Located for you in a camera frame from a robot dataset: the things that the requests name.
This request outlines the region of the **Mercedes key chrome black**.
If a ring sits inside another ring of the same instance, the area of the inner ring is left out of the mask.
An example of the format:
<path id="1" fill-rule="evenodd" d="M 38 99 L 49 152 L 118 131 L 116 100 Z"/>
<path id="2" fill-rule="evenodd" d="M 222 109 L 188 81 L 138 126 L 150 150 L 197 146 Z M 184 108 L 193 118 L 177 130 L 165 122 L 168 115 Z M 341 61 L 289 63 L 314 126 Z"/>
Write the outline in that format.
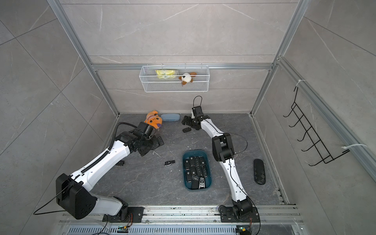
<path id="1" fill-rule="evenodd" d="M 170 165 L 172 165 L 172 164 L 174 164 L 174 163 L 175 163 L 175 160 L 166 161 L 166 162 L 164 163 L 164 166 L 170 166 Z"/>

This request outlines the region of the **black flip key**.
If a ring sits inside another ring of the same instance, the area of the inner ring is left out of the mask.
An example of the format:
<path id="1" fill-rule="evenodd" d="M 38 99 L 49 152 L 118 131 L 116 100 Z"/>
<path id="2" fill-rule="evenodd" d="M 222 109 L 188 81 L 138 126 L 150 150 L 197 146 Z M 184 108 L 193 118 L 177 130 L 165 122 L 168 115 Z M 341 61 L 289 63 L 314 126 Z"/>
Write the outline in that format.
<path id="1" fill-rule="evenodd" d="M 191 164 L 190 164 L 189 159 L 185 159 L 185 160 L 184 160 L 184 168 L 185 168 L 186 170 L 189 170 L 190 167 L 191 167 Z"/>

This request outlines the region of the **teal storage box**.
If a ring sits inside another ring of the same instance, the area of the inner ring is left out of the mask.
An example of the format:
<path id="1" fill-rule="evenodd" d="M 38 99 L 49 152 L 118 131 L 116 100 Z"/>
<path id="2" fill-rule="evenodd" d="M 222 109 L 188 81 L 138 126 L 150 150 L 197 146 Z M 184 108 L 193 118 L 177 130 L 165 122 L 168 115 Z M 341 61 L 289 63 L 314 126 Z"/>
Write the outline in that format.
<path id="1" fill-rule="evenodd" d="M 190 159 L 193 156 L 203 156 L 206 159 L 205 166 L 191 166 L 189 170 L 184 168 L 184 160 Z M 188 151 L 183 155 L 183 175 L 185 187 L 190 191 L 203 191 L 211 187 L 212 176 L 210 172 L 210 165 L 206 152 L 201 150 Z M 206 187 L 204 189 L 199 189 L 199 178 L 205 178 Z"/>

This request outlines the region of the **BMW key silver black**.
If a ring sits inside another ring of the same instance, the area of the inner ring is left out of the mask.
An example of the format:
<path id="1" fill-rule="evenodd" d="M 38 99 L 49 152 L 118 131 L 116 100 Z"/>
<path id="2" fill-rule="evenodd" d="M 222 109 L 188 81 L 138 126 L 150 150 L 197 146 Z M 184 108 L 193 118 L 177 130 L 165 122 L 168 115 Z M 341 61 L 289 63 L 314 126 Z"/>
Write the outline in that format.
<path id="1" fill-rule="evenodd" d="M 200 177 L 199 178 L 199 189 L 204 189 L 205 187 L 206 187 L 205 178 Z"/>

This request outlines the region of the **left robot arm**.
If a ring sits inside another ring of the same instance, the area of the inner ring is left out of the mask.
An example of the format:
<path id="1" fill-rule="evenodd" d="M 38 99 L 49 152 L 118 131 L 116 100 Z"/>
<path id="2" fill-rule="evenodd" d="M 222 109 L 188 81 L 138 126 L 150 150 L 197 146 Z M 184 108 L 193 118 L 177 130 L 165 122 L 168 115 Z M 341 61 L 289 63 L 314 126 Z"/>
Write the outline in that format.
<path id="1" fill-rule="evenodd" d="M 144 156 L 164 144 L 160 135 L 127 131 L 113 140 L 87 165 L 70 175 L 61 174 L 56 179 L 57 204 L 77 220 L 92 214 L 104 214 L 113 221 L 125 221 L 129 217 L 128 203 L 116 196 L 94 195 L 91 190 L 112 167 L 131 153 L 139 152 Z"/>

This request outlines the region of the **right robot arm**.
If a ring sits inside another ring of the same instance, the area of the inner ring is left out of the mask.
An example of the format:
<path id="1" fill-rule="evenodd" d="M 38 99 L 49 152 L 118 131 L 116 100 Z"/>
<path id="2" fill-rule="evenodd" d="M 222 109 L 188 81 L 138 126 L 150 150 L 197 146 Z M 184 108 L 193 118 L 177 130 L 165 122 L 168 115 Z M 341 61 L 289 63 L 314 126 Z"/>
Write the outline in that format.
<path id="1" fill-rule="evenodd" d="M 222 132 L 207 115 L 184 116 L 182 124 L 196 130 L 204 130 L 211 137 L 214 159 L 220 163 L 230 186 L 235 218 L 241 220 L 249 216 L 253 212 L 253 202 L 246 193 L 238 175 L 230 133 Z"/>

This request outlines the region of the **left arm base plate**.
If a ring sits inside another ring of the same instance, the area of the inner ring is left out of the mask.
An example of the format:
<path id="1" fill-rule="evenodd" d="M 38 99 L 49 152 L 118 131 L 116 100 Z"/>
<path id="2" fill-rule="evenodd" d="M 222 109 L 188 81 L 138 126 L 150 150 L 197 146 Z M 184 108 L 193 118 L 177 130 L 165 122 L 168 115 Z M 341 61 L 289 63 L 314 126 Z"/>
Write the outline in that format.
<path id="1" fill-rule="evenodd" d="M 117 215 L 105 214 L 102 222 L 109 223 L 141 223 L 144 215 L 144 207 L 127 207 L 121 210 Z"/>

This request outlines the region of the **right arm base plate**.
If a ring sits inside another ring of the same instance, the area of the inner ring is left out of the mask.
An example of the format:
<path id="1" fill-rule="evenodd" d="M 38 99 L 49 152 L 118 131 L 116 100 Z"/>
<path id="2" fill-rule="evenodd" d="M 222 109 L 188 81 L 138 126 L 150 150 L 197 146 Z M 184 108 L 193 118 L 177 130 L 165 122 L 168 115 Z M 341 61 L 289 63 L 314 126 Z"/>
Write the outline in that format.
<path id="1" fill-rule="evenodd" d="M 241 223 L 258 223 L 260 222 L 258 210 L 256 207 L 252 207 L 252 210 L 249 212 L 235 212 L 233 207 L 226 207 L 223 205 L 220 205 L 218 207 L 218 212 L 220 215 L 220 220 L 222 223 L 235 223 L 235 222 L 241 222 Z"/>

